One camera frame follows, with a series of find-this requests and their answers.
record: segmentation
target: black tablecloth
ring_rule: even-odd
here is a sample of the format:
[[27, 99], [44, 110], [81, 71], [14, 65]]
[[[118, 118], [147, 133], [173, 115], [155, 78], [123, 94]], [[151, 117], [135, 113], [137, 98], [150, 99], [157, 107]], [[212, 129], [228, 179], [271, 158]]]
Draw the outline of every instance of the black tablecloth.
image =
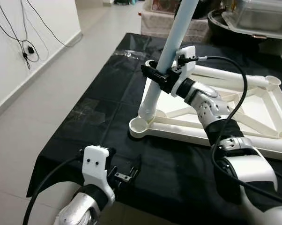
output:
[[[126, 34], [114, 54], [59, 126], [39, 154], [27, 196], [59, 163], [88, 145], [114, 147], [113, 165], [126, 166], [141, 154], [141, 172], [134, 188], [118, 196], [118, 201], [158, 215], [175, 223], [218, 221], [246, 224], [233, 204], [217, 193], [207, 147], [158, 137], [135, 140], [128, 135], [128, 123], [138, 114], [145, 86], [141, 64], [158, 60], [165, 39]], [[274, 75], [282, 81], [282, 60], [265, 54], [246, 55], [226, 47], [192, 43], [198, 56], [226, 56], [236, 60], [251, 75]], [[232, 72], [222, 61], [201, 65]], [[282, 161], [269, 160], [282, 173]], [[82, 165], [73, 162], [57, 172], [46, 188], [61, 181], [83, 184]], [[279, 180], [282, 196], [282, 181]]]

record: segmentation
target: table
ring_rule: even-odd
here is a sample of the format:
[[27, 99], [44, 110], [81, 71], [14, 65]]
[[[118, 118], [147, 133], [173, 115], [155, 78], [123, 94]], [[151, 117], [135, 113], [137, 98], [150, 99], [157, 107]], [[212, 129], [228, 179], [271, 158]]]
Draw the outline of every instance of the table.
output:
[[[27, 197], [59, 163], [76, 155], [79, 149], [100, 144], [116, 149], [112, 164], [120, 169], [141, 154], [141, 172], [134, 187], [120, 194], [117, 201], [179, 224], [191, 221], [246, 224], [237, 207], [225, 202], [216, 191], [209, 148], [153, 136], [135, 140], [128, 135], [128, 123], [138, 114], [146, 81], [141, 64], [148, 59], [158, 60], [164, 43], [165, 39], [158, 37], [131, 33], [124, 36], [39, 154]], [[274, 75], [282, 81], [282, 60], [278, 56], [248, 55], [226, 47], [193, 44], [199, 56], [229, 57], [247, 74]], [[222, 61], [200, 64], [237, 72], [232, 65]], [[269, 159], [269, 162], [282, 173], [282, 161]], [[73, 162], [52, 176], [45, 187], [61, 181], [82, 185], [81, 169], [80, 162]], [[278, 192], [282, 196], [280, 179]]]

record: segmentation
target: white tube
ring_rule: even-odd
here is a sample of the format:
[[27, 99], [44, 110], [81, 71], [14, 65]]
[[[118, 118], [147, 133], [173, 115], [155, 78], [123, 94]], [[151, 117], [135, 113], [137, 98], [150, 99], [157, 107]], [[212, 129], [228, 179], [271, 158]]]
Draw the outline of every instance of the white tube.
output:
[[[241, 74], [237, 74], [237, 73], [233, 73], [233, 72], [229, 72], [225, 70], [220, 70], [220, 69], [214, 69], [210, 67], [203, 67], [199, 65], [195, 65], [195, 68], [192, 74], [201, 75], [201, 76], [209, 76], [209, 77], [224, 79], [228, 81], [242, 81], [243, 80]], [[247, 77], [248, 84], [252, 86], [267, 87], [271, 84], [269, 80], [263, 76], [246, 75], [246, 77]]]
[[[184, 39], [198, 1], [199, 0], [182, 0], [156, 67], [161, 73], [165, 73], [166, 70], [172, 66], [175, 52], [179, 49]], [[160, 93], [161, 90], [159, 85], [152, 81], [146, 97], [139, 108], [139, 116], [141, 118], [146, 121], [153, 119], [156, 114], [156, 103], [159, 99]]]

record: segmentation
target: tiled floor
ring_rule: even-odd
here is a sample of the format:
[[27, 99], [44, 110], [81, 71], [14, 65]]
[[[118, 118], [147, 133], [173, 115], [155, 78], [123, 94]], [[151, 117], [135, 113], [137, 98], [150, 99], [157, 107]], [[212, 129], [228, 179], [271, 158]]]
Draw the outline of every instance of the tiled floor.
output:
[[[94, 17], [83, 12], [84, 37], [63, 53], [0, 117], [0, 225], [20, 225], [35, 160], [76, 101], [93, 81], [126, 32], [140, 32], [134, 6], [112, 6]], [[40, 194], [30, 225], [51, 225], [78, 185], [64, 182]], [[169, 225], [168, 221], [116, 203], [102, 216], [104, 225]]]

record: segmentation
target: transparent plastic box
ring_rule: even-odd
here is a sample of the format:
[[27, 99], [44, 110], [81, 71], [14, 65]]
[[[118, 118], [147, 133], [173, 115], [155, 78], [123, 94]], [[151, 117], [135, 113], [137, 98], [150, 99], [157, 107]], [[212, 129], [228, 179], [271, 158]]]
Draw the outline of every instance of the transparent plastic box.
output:
[[236, 28], [282, 30], [282, 0], [236, 0], [232, 8], [231, 22]]

